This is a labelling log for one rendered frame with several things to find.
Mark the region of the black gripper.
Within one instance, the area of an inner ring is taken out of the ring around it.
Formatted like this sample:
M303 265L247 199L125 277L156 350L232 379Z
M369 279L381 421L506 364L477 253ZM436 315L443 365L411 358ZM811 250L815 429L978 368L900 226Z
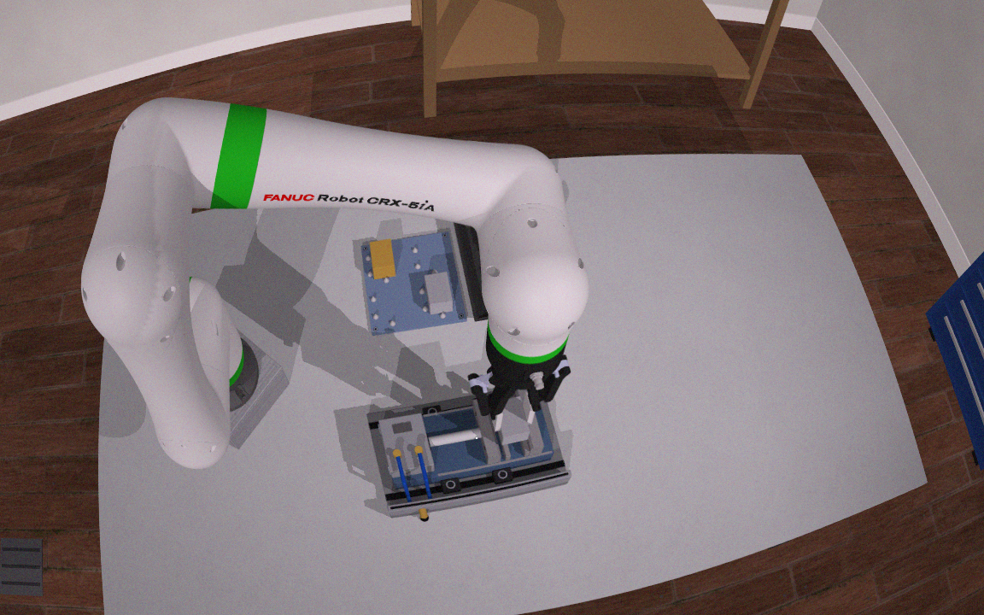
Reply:
M542 380L544 382L543 389L536 389L534 383L520 383L508 380L508 378L496 372L492 366L487 370L487 374L477 375L476 373L472 373L468 375L468 380L471 392L479 400L481 415L491 416L495 431L497 431L501 429L502 425L502 410L507 405L509 397L514 396L515 390L528 390L528 392L524 392L523 408L524 416L527 419L528 425L530 425L532 424L532 420L534 420L536 410L542 410L540 401L550 402L553 400L562 381L570 373L569 360L563 354L561 365L557 367L557 370L552 372L548 378L544 378L546 381ZM489 383L495 386L495 390L493 390L492 394L489 394L491 396L487 400Z

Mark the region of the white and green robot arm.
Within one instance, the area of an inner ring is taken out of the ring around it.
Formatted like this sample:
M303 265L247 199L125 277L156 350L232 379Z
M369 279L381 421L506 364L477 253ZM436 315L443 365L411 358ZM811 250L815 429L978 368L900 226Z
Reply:
M161 450L204 470L229 448L230 412L259 367L214 285L189 277L192 208L424 215L475 227L489 364L541 390L589 302L555 170L529 145L156 98L114 137L81 275L87 318L132 374Z

